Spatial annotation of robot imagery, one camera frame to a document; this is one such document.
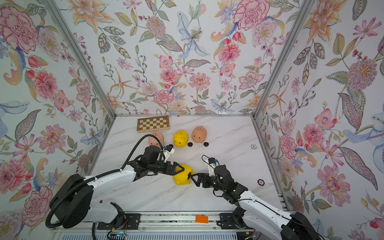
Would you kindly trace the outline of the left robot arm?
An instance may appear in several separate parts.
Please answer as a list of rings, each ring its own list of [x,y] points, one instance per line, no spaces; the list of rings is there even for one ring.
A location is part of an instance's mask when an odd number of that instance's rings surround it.
[[[182,173],[184,167],[167,160],[174,151],[171,146],[165,150],[149,146],[142,155],[118,169],[96,176],[70,176],[50,202],[46,227],[69,229],[82,222],[95,222],[119,228],[127,221],[124,210],[115,202],[100,199],[100,196],[143,177]]]

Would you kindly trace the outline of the yellow piggy bank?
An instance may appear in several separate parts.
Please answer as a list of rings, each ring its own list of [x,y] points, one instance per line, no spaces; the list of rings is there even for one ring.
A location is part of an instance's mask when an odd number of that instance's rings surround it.
[[[178,186],[189,185],[191,183],[191,175],[193,175],[193,169],[188,165],[181,165],[184,170],[181,173],[173,176],[174,182]]]
[[[173,144],[176,147],[184,148],[189,141],[189,135],[185,130],[176,132],[173,136]]]

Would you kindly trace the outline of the pink piggy bank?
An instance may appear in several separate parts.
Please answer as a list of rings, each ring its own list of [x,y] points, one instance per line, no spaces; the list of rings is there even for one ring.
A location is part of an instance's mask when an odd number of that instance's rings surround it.
[[[192,140],[195,143],[203,144],[207,138],[207,130],[203,126],[196,127],[192,132]]]
[[[162,148],[164,145],[164,135],[160,132],[151,133],[152,137],[149,137],[149,146],[156,146]]]

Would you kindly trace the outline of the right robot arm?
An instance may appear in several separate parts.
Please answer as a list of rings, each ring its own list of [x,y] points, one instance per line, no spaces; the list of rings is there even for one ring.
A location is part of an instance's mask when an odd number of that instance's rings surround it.
[[[236,208],[233,220],[238,228],[254,229],[271,240],[322,240],[307,217],[280,210],[263,201],[236,182],[225,165],[213,167],[211,173],[188,174],[197,187],[221,191],[221,198]]]

